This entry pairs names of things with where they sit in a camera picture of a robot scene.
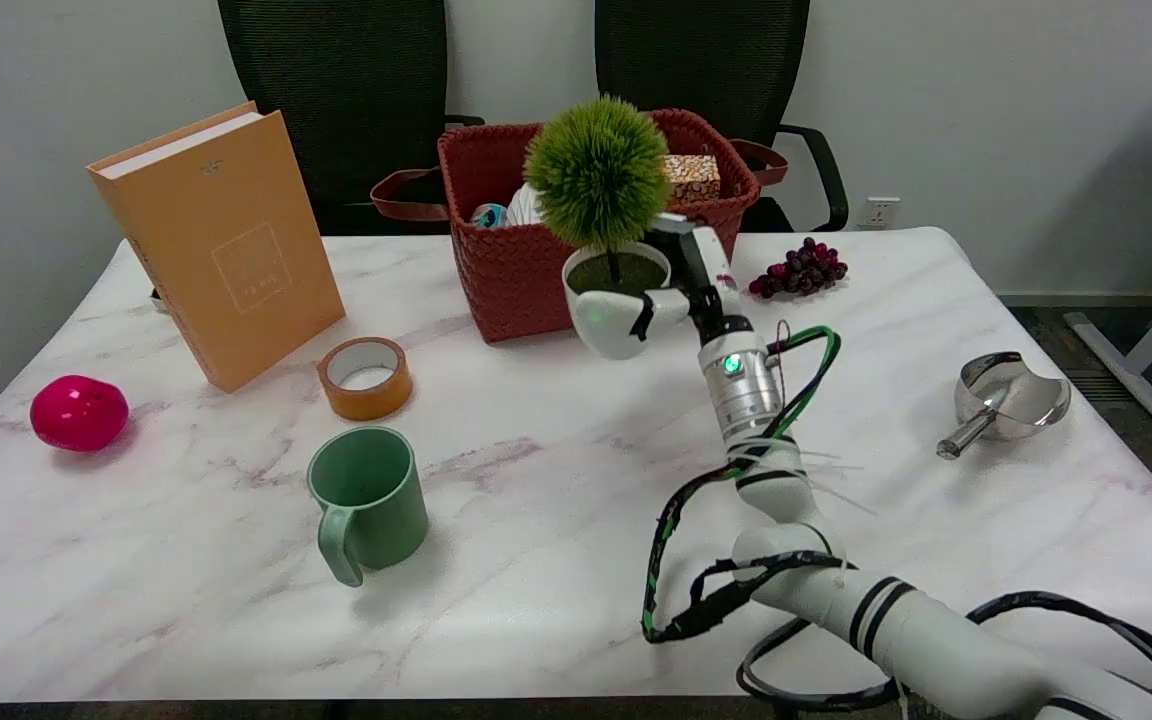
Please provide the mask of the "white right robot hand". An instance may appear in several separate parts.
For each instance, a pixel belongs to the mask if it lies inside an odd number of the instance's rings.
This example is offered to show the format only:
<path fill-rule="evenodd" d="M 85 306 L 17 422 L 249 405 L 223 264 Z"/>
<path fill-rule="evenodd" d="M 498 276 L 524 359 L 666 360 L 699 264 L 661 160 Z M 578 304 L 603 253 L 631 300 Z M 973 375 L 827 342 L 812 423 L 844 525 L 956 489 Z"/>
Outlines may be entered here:
<path fill-rule="evenodd" d="M 666 256 L 668 288 L 685 297 L 687 318 L 703 344 L 723 334 L 753 331 L 717 229 L 700 220 L 662 213 L 647 232 L 646 245 Z"/>

